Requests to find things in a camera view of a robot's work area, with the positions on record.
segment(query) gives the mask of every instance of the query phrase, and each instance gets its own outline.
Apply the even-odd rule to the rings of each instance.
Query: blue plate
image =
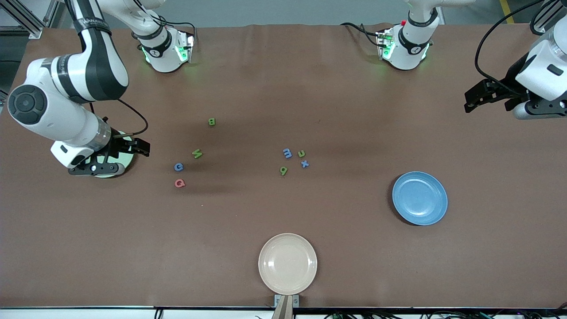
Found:
[[[437,223],[447,212],[447,192],[443,185],[421,171],[400,176],[393,186],[392,199],[403,218],[420,226]]]

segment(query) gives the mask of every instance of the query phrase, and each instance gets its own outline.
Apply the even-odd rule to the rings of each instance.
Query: brown table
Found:
[[[170,74],[115,30],[130,75],[123,99],[150,122],[151,157],[119,178],[72,177],[51,141],[3,112],[0,305],[269,304],[258,254],[292,232],[319,259],[304,306],[558,306],[567,122],[519,121],[502,104],[465,114],[487,28],[439,27],[409,72],[345,27],[203,29],[194,63]],[[22,66],[78,52],[74,37],[45,30]],[[502,26],[481,64],[500,77],[533,40],[527,26]],[[117,102],[95,108],[117,129],[143,125]],[[309,168],[284,148],[305,150]],[[447,190],[433,226],[408,225],[392,207],[393,182],[412,170]]]

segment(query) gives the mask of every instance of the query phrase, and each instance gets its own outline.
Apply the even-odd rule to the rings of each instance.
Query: gray floor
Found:
[[[512,10],[530,0],[509,0]],[[516,22],[527,22],[532,10],[518,14]],[[402,0],[169,0],[156,12],[172,22],[192,22],[197,27],[239,27],[249,24],[377,24],[397,23],[407,17]],[[477,0],[460,8],[444,8],[447,24],[493,24],[503,17],[499,0]],[[125,28],[116,18],[105,15],[112,28]],[[8,25],[0,19],[0,26]],[[72,27],[66,13],[60,27]],[[20,60],[27,39],[0,36],[0,60]],[[0,62],[0,89],[8,91],[18,65]]]

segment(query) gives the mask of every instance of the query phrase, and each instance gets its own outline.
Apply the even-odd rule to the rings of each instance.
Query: black band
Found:
[[[404,28],[402,27],[400,29],[400,32],[397,34],[398,38],[400,39],[400,44],[402,45],[402,47],[406,48],[408,50],[408,53],[412,56],[420,54],[421,51],[423,51],[423,49],[425,49],[425,47],[427,47],[427,45],[429,44],[429,40],[422,44],[415,44],[413,42],[410,42],[405,38],[403,31]]]
[[[150,35],[139,35],[136,34],[136,37],[138,38],[138,40],[151,40],[151,39],[155,39],[156,37],[159,36],[160,33],[162,33],[163,27],[159,26],[159,29],[157,29],[154,33],[150,34]]]
[[[435,21],[435,19],[437,18],[438,15],[439,14],[437,13],[437,8],[433,8],[433,13],[431,14],[431,17],[429,18],[429,20],[427,20],[426,22],[415,22],[414,20],[412,20],[412,18],[410,18],[409,14],[408,14],[408,22],[412,26],[423,28],[423,27],[427,27],[428,25],[432,24]]]
[[[77,33],[80,33],[81,31],[86,29],[94,28],[96,30],[103,31],[108,33],[109,35],[112,35],[108,23],[106,23],[106,21],[104,21],[103,19],[99,19],[99,18],[94,18],[94,17],[80,18],[78,20],[73,21],[73,26],[75,27]]]
[[[46,68],[49,71],[49,75],[51,75],[51,62],[53,62],[53,58],[48,57],[41,63],[41,68]]]
[[[151,55],[152,57],[162,57],[163,52],[165,52],[170,47],[171,40],[172,40],[171,33],[167,32],[166,40],[157,47],[150,48],[145,45],[143,45],[142,47],[144,48],[144,51],[146,51],[146,53]]]
[[[69,77],[69,58],[71,54],[66,54],[64,56],[60,56],[57,60],[57,78],[61,83],[61,86],[65,90],[65,92],[69,95],[69,99],[75,103],[84,104],[88,101],[83,99],[79,92],[73,86],[71,82],[71,78]]]

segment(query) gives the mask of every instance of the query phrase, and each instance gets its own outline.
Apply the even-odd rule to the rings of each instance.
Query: beige plate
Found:
[[[266,286],[275,293],[296,295],[313,282],[317,273],[317,255],[305,238],[279,234],[262,248],[258,270]]]

